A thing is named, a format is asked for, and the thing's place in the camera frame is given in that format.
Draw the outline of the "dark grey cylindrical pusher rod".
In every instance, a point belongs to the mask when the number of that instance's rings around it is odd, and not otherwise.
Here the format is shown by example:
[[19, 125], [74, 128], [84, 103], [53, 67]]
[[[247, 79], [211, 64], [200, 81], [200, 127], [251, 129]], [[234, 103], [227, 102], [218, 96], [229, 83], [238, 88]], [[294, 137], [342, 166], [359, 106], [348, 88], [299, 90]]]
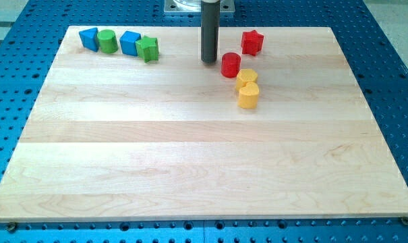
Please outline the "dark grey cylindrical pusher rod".
[[215, 63], [218, 52], [220, 0], [201, 0], [201, 60]]

